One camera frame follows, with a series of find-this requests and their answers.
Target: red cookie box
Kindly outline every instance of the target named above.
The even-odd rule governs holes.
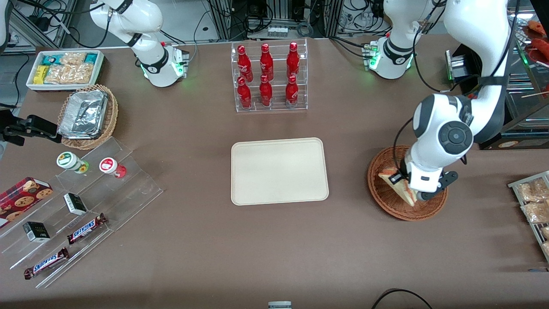
[[[0,228],[53,192],[44,181],[26,177],[0,194]]]

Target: brown table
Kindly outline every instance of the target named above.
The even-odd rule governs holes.
[[[447,87],[439,82],[444,50],[457,45],[447,35],[421,39],[429,82]],[[0,307],[266,308],[291,300],[296,309],[369,308],[401,287],[434,308],[547,308],[549,274],[526,272],[545,267],[544,257],[506,184],[547,170],[549,151],[471,151],[468,166],[451,166],[460,179],[437,216],[395,219],[372,200],[364,173],[431,91],[414,69],[384,80],[329,40],[309,46],[310,108],[276,115],[236,114],[230,44],[199,46],[189,77],[166,89],[143,78],[130,49],[105,49],[102,84],[120,104],[114,136],[166,191],[47,289],[28,288],[23,274],[0,265]],[[21,115],[55,120],[66,95],[29,91]],[[324,142],[328,199],[231,203],[234,143],[313,136]],[[401,142],[413,141],[406,130]],[[0,190],[27,175],[51,178],[65,150],[42,139],[9,146]],[[421,308],[401,295],[378,308],[405,306]]]

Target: small jar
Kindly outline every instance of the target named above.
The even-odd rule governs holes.
[[[57,157],[57,165],[64,169],[73,170],[77,174],[83,174],[89,168],[88,162],[78,158],[70,151],[65,151]]]
[[[122,178],[126,175],[126,167],[118,164],[113,158],[104,158],[99,164],[99,169],[105,174],[112,175],[116,178]]]

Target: wicker basket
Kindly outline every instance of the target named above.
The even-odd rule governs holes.
[[[113,93],[103,85],[88,86],[82,89],[78,89],[76,90],[76,92],[92,90],[101,90],[109,95],[107,110],[105,111],[105,121],[103,122],[103,132],[97,139],[94,140],[69,140],[67,138],[62,138],[61,143],[63,143],[63,145],[72,148],[78,148],[80,150],[90,150],[104,143],[113,134],[114,127],[116,126],[116,117],[118,116],[118,103],[116,102],[116,98],[114,97]],[[67,107],[68,102],[69,98],[65,100],[65,104],[63,104],[63,107],[61,107],[61,112],[59,113],[59,117],[57,117],[57,125],[61,124],[61,120],[63,119],[63,115],[65,114],[65,108]]]
[[[396,147],[397,162],[400,162],[409,148],[406,145]],[[368,188],[383,210],[402,220],[420,221],[433,217],[442,209],[448,198],[448,188],[429,201],[417,201],[412,207],[378,176],[384,168],[392,166],[394,166],[393,148],[388,147],[374,157],[366,171]]]

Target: acrylic display rack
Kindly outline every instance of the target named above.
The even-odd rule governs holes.
[[[34,209],[20,215],[15,222],[1,230],[2,266],[19,272],[21,280],[24,280],[25,269],[67,247],[70,255],[68,260],[56,263],[52,268],[26,280],[36,288],[46,288],[157,198],[163,190],[139,167],[130,153],[126,146],[111,137],[82,157],[89,163],[87,172],[76,174],[65,170],[52,178],[49,184],[54,192],[49,199],[35,205]],[[106,157],[112,157],[126,167],[127,173],[123,178],[115,178],[99,170],[99,162]],[[78,194],[82,198],[88,209],[84,216],[69,212],[63,199],[67,192]],[[104,213],[109,221],[69,245],[67,236],[100,213]],[[51,239],[43,244],[30,242],[22,226],[27,221],[43,223]]]
[[[290,43],[298,44],[299,54],[299,74],[297,75],[296,84],[299,87],[298,103],[295,108],[286,106],[286,85],[288,77],[286,75],[286,58],[290,50]],[[273,100],[270,107],[265,107],[261,104],[261,96],[259,93],[259,85],[261,84],[261,67],[259,59],[261,58],[261,44],[268,43],[274,63],[274,79],[271,81],[273,88]],[[248,83],[251,91],[251,109],[243,109],[238,99],[237,78],[240,76],[238,70],[238,52],[236,48],[239,45],[246,47],[246,54],[251,60],[251,71],[254,74],[252,82]],[[274,40],[274,41],[248,41],[241,43],[233,43],[231,46],[231,66],[233,71],[233,88],[234,100],[236,103],[237,112],[268,112],[268,111],[295,111],[304,110],[309,106],[308,103],[308,69],[307,69],[307,40]]]

